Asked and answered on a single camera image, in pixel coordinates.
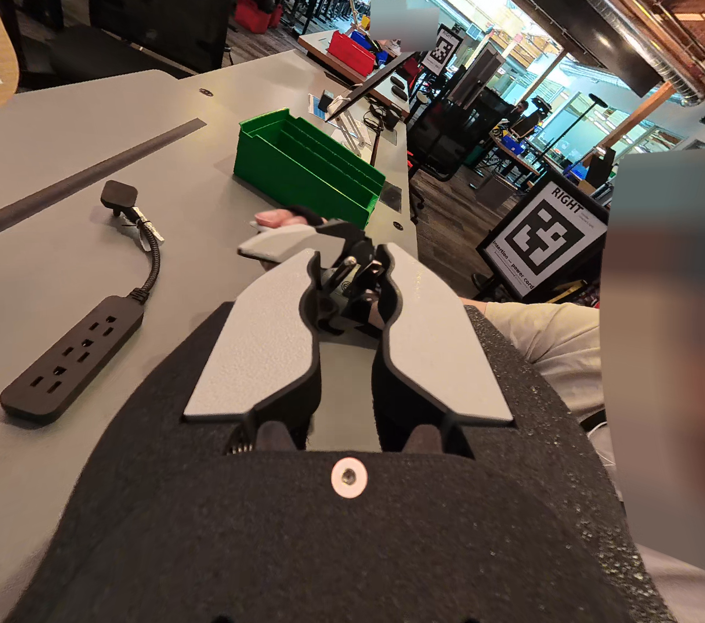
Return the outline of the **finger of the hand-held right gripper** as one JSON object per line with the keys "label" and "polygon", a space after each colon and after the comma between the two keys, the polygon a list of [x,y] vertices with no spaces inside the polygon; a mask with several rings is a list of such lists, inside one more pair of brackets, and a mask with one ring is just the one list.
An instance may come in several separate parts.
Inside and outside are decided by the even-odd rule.
{"label": "finger of the hand-held right gripper", "polygon": [[257,225],[256,233],[237,249],[238,256],[257,261],[269,271],[308,248],[317,239],[317,231],[306,224],[265,228]]}

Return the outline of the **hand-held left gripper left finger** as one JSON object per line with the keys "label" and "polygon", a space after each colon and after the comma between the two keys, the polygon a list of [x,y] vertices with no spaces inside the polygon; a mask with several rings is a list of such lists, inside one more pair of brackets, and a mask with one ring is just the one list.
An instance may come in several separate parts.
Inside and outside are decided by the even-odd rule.
{"label": "hand-held left gripper left finger", "polygon": [[307,434],[322,398],[320,253],[304,249],[238,295],[182,413],[190,424],[268,421]]}

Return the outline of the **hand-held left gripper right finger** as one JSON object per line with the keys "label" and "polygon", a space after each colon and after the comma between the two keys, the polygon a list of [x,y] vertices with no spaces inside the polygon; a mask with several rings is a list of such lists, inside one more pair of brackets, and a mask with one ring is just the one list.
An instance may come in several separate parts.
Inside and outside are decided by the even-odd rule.
{"label": "hand-held left gripper right finger", "polygon": [[420,424],[506,427],[514,416],[459,296],[395,243],[376,260],[382,337],[373,406],[404,431]]}

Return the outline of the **black power plug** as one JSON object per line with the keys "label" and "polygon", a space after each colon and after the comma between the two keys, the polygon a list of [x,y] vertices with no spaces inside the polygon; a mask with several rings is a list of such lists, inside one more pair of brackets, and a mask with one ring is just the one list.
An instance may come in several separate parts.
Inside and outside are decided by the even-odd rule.
{"label": "black power plug", "polygon": [[111,210],[114,217],[124,216],[129,222],[137,223],[140,213],[137,211],[137,189],[116,180],[105,182],[101,191],[101,204]]}

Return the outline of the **black power strip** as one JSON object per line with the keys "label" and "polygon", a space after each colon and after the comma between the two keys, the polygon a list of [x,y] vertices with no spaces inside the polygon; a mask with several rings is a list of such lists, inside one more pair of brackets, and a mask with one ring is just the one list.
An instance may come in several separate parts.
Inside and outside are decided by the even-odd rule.
{"label": "black power strip", "polygon": [[53,344],[1,393],[13,418],[54,423],[142,325],[144,306],[109,296]]}

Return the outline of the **person's right hand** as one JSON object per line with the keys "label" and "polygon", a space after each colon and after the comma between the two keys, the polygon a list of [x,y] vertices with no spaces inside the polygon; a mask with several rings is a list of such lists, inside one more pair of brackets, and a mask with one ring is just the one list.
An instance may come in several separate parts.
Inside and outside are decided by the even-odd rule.
{"label": "person's right hand", "polygon": [[273,229],[290,225],[308,225],[304,217],[287,209],[260,212],[254,216],[254,222],[256,222],[259,227]]}

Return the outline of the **green plastic bin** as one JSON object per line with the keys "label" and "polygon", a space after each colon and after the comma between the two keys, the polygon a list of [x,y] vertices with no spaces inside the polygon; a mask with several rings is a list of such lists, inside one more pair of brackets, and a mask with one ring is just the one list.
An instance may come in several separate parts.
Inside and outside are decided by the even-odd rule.
{"label": "green plastic bin", "polygon": [[364,229],[386,180],[383,173],[287,108],[240,124],[234,175],[278,203]]}

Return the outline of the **thin black slanted panel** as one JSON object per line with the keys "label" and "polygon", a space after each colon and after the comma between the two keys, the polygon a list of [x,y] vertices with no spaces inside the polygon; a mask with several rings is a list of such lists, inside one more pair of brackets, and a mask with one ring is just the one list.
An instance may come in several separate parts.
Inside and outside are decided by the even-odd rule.
{"label": "thin black slanted panel", "polygon": [[403,66],[407,61],[409,61],[415,53],[401,53],[393,61],[384,65],[383,68],[375,71],[373,75],[368,77],[363,83],[357,85],[356,87],[348,90],[344,94],[337,96],[331,101],[326,110],[326,117],[324,120],[330,122],[335,118],[342,116],[344,112],[348,110],[355,102],[371,93],[377,88],[379,84],[384,82],[387,78],[391,77],[392,73]]}

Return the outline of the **red plastic bin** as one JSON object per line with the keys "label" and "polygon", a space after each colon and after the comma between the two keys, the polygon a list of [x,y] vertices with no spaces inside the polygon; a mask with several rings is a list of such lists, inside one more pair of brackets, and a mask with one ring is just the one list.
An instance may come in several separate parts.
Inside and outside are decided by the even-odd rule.
{"label": "red plastic bin", "polygon": [[375,69],[376,56],[338,30],[332,32],[327,52],[363,78]]}

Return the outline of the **wooden edged table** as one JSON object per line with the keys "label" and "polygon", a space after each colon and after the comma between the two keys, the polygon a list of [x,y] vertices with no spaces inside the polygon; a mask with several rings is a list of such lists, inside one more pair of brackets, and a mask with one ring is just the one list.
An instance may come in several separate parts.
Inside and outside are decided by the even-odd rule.
{"label": "wooden edged table", "polygon": [[[337,58],[330,56],[327,52],[332,32],[336,30],[337,29],[317,32],[312,35],[300,36],[298,39],[298,44],[304,47],[304,50],[307,52],[309,57],[314,59],[319,64],[322,64],[328,70],[338,74],[344,80],[349,81],[354,87],[356,87],[357,85],[363,83],[368,77],[363,78],[361,75],[358,75],[356,72],[341,63]],[[381,65],[376,67],[376,65],[377,57],[375,69],[371,75],[384,66]],[[408,83],[402,78],[401,74],[397,72],[392,73],[391,77],[379,84],[370,94],[380,103],[399,110],[403,118],[407,118],[409,116],[410,104]]]}

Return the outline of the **black and white tag board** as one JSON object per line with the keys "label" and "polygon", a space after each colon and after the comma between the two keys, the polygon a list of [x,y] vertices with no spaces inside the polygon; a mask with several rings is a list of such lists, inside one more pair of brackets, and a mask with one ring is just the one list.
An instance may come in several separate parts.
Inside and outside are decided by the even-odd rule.
{"label": "black and white tag board", "polygon": [[438,26],[436,43],[430,48],[420,65],[432,75],[441,75],[463,42],[459,35],[444,24]]}

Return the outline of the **red plastic crate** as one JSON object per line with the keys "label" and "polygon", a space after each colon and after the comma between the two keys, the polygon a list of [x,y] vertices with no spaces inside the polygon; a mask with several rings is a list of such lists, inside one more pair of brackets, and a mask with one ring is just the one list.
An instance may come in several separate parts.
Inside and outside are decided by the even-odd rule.
{"label": "red plastic crate", "polygon": [[280,3],[272,3],[270,6],[270,11],[263,11],[255,0],[236,0],[232,20],[252,34],[262,35],[269,29],[277,28],[283,15]]}

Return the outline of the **black pole stand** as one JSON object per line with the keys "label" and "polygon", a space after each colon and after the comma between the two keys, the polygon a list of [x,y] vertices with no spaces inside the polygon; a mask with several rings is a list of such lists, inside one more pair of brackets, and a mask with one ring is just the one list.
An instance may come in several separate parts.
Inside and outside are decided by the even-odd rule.
{"label": "black pole stand", "polygon": [[595,121],[607,107],[593,93],[578,93],[543,125],[534,142],[547,158],[563,165],[574,163],[597,143]]}

